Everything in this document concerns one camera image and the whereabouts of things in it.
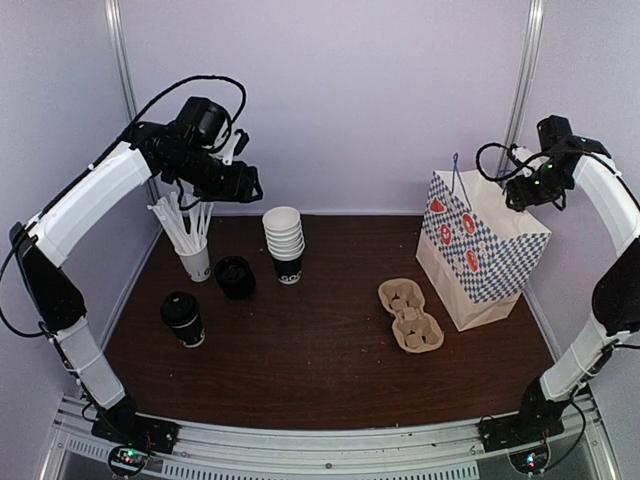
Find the wooden table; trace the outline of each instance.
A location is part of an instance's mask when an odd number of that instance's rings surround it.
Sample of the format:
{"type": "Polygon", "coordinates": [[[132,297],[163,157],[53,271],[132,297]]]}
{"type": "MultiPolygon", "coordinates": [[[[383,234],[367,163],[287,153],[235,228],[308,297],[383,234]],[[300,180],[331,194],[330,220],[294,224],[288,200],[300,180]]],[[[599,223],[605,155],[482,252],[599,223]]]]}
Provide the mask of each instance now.
{"type": "Polygon", "coordinates": [[[348,429],[426,425],[517,410],[551,364],[521,299],[503,321],[458,333],[415,260],[420,217],[303,217],[304,273],[278,283],[259,217],[212,220],[212,265],[241,255],[258,286],[224,297],[191,282],[162,237],[134,288],[107,357],[143,413],[238,427],[348,429]],[[407,277],[445,332],[437,351],[395,343],[377,287],[407,277]],[[162,323],[172,291],[200,302],[206,340],[186,349],[162,323]]]}

